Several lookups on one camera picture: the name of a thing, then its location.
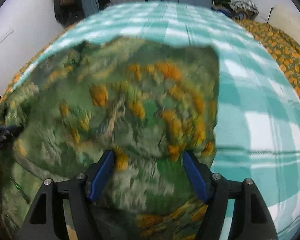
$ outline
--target bedsheet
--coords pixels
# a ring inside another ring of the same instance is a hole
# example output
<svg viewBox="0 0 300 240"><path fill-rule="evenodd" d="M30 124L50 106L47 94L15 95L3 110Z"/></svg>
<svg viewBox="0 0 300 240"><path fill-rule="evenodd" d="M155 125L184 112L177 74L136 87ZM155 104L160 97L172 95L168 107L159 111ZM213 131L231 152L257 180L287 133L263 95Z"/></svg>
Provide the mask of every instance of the bedsheet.
<svg viewBox="0 0 300 240"><path fill-rule="evenodd" d="M168 2L107 8L51 44L15 78L3 101L48 56L83 40L102 44L119 35L171 46L213 46L219 57L220 88L214 130L217 154L211 169L227 179L251 177L269 207L279 239L289 240L300 226L298 92L268 51L221 13ZM16 183L22 185L22 178ZM232 211L230 202L221 239L227 238ZM146 228L152 232L149 238L158 239L162 222L151 221Z"/></svg>

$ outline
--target teal plaid blanket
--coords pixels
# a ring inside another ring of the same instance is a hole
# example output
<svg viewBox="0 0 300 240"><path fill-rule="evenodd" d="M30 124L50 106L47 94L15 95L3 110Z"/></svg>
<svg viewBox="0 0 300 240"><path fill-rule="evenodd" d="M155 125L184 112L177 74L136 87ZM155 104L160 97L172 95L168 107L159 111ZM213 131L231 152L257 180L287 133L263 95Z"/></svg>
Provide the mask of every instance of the teal plaid blanket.
<svg viewBox="0 0 300 240"><path fill-rule="evenodd" d="M300 226L300 101L264 47L223 14L171 2L112 6L56 40L15 87L55 52L83 40L101 44L119 35L215 48L220 92L212 171L231 180L252 178L269 207L279 239L291 239ZM229 202L221 239L227 239L233 205Z"/></svg>

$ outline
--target plaid blanket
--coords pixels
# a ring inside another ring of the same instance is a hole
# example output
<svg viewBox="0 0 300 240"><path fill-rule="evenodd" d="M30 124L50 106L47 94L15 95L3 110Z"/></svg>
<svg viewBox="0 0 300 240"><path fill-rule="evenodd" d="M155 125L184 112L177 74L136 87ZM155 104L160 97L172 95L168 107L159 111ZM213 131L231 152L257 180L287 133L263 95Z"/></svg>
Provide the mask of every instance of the plaid blanket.
<svg viewBox="0 0 300 240"><path fill-rule="evenodd" d="M269 207L279 239L291 239L300 226L300 100L264 47L223 14L168 2L107 8L51 44L10 92L57 51L83 40L102 44L118 35L215 48L220 88L212 171L238 181L251 177ZM227 239L232 211L230 202L221 239Z"/></svg>

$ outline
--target blue gripper pad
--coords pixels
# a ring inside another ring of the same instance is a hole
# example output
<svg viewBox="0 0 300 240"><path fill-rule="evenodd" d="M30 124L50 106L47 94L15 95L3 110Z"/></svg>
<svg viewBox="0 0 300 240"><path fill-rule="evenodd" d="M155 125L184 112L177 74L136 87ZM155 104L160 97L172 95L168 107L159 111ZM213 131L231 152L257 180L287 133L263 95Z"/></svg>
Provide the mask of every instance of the blue gripper pad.
<svg viewBox="0 0 300 240"><path fill-rule="evenodd" d="M114 169L114 152L106 150L97 163L92 164L87 171L86 194L90 202L101 197L102 190Z"/></svg>
<svg viewBox="0 0 300 240"><path fill-rule="evenodd" d="M207 165L199 163L190 151L183 152L183 166L198 198L207 203L213 196L211 171Z"/></svg>

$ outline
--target metal screw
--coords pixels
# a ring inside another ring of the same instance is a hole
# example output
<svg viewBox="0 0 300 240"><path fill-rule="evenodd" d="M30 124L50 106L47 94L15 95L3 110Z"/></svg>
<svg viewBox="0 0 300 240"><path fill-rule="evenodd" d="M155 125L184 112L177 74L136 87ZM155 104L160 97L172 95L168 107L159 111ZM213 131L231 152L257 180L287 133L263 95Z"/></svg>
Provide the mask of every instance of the metal screw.
<svg viewBox="0 0 300 240"><path fill-rule="evenodd" d="M77 175L77 179L84 179L85 176L86 176L86 175L85 175L84 173L80 172L80 173L78 173L78 175Z"/></svg>
<svg viewBox="0 0 300 240"><path fill-rule="evenodd" d="M253 184L253 180L250 179L250 178L246 178L246 183L247 183L248 185L252 185L252 184Z"/></svg>
<svg viewBox="0 0 300 240"><path fill-rule="evenodd" d="M46 179L43 183L48 186L51 184L51 182L52 182L52 179Z"/></svg>
<svg viewBox="0 0 300 240"><path fill-rule="evenodd" d="M221 179L221 175L219 173L213 173L212 174L213 179L218 180Z"/></svg>

